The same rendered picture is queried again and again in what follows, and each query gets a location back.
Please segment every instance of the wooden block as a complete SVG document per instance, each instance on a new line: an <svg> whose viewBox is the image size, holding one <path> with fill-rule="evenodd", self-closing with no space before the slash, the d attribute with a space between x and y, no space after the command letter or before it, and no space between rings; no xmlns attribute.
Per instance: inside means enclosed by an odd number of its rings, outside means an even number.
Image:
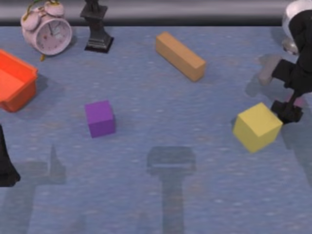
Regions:
<svg viewBox="0 0 312 234"><path fill-rule="evenodd" d="M283 123L262 102L237 116L234 135L250 153L275 141Z"/></svg>
<svg viewBox="0 0 312 234"><path fill-rule="evenodd" d="M206 61L168 32L163 32L156 37L155 48L161 56L190 80L198 81L204 76Z"/></svg>

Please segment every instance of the gray floor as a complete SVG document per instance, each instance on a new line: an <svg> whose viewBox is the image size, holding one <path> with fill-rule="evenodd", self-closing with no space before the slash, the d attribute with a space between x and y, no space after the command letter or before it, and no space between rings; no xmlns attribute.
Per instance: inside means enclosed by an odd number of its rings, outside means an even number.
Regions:
<svg viewBox="0 0 312 234"><path fill-rule="evenodd" d="M190 82L155 53L155 36L165 30L207 60L201 81ZM253 79L265 54L294 59L281 49L280 29L110 33L116 40L108 55L85 52L89 32L78 28L66 53L40 62L19 28L0 28L0 48L40 72L31 103L15 114L0 111L22 176L0 189L2 233L309 234L311 95L302 121L256 154L231 132L241 111L290 94L278 81L261 88ZM83 106L105 99L117 133L91 139Z"/></svg>

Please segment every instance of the alarm clock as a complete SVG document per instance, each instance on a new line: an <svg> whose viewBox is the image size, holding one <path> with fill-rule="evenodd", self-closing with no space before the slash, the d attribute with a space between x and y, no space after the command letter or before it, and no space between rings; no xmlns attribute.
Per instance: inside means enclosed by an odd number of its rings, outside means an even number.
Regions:
<svg viewBox="0 0 312 234"><path fill-rule="evenodd" d="M298 54L297 46L293 41L293 36L290 31L289 25L292 19L299 13L312 10L312 0L295 0L287 5L283 19L282 19L282 28L288 38L284 39L282 45L284 50L288 51L291 54Z"/></svg>
<svg viewBox="0 0 312 234"><path fill-rule="evenodd" d="M57 55L71 43L73 30L59 1L49 0L44 6L32 9L39 1L34 1L20 19L22 34L25 41L42 55Z"/></svg>

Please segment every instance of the purple cube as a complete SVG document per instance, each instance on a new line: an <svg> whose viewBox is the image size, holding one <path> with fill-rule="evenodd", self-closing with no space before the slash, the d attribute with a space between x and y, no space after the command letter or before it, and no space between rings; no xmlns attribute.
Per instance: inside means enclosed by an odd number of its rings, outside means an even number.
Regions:
<svg viewBox="0 0 312 234"><path fill-rule="evenodd" d="M115 118L109 101L99 101L84 106L92 138L116 131Z"/></svg>

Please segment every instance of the metal bar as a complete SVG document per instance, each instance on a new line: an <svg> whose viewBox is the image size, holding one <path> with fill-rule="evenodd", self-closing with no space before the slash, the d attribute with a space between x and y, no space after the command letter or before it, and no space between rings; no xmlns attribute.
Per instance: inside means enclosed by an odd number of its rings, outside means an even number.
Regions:
<svg viewBox="0 0 312 234"><path fill-rule="evenodd" d="M28 0L1 0L0 26L20 26ZM73 26L86 26L84 0L61 0ZM280 26L289 0L104 1L107 26Z"/></svg>

